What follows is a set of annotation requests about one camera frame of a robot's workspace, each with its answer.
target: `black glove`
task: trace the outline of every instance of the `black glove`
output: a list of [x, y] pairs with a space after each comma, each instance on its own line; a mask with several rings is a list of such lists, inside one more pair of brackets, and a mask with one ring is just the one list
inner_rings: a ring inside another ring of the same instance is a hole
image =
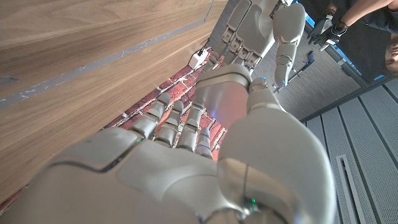
[[314, 44], [317, 45], [335, 45], [340, 41], [341, 35], [347, 32], [348, 26], [344, 22], [338, 22], [333, 27], [327, 29], [321, 35], [317, 35], [313, 38]]
[[310, 39], [308, 44], [312, 44], [316, 36], [322, 34], [323, 31], [327, 30], [327, 28], [333, 25], [331, 20], [333, 19], [334, 14], [335, 12], [333, 10], [327, 9], [325, 12], [323, 12], [322, 17], [315, 21], [315, 25], [307, 37], [307, 39]]

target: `robotic hand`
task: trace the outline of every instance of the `robotic hand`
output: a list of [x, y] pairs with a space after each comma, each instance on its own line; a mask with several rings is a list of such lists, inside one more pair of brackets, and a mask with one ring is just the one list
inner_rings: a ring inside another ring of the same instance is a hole
[[286, 86], [305, 25], [304, 7], [291, 3], [292, 0], [241, 0], [204, 71], [213, 69], [227, 51], [221, 66], [237, 63], [252, 73], [277, 41], [275, 84]]

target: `wooden wall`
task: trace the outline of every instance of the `wooden wall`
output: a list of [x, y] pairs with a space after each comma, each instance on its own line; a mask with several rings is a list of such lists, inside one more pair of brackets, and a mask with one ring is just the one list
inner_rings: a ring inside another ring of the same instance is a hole
[[0, 8], [0, 98], [197, 26], [0, 110], [0, 202], [53, 155], [99, 131], [185, 66], [227, 0], [13, 0]]

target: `vent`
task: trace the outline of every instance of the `vent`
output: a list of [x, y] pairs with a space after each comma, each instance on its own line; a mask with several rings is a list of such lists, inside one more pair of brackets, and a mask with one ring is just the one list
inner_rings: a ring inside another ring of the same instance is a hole
[[337, 156], [337, 166], [340, 173], [340, 179], [343, 183], [343, 191], [346, 199], [349, 219], [351, 223], [365, 224], [365, 216], [363, 215], [361, 203], [359, 202], [358, 193], [354, 184], [354, 179], [349, 168], [347, 156]]

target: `sleeve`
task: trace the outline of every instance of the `sleeve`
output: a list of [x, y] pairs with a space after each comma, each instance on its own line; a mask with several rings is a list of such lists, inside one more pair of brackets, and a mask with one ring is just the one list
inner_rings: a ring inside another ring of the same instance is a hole
[[361, 20], [370, 27], [398, 34], [398, 12], [391, 11], [388, 7], [371, 12]]

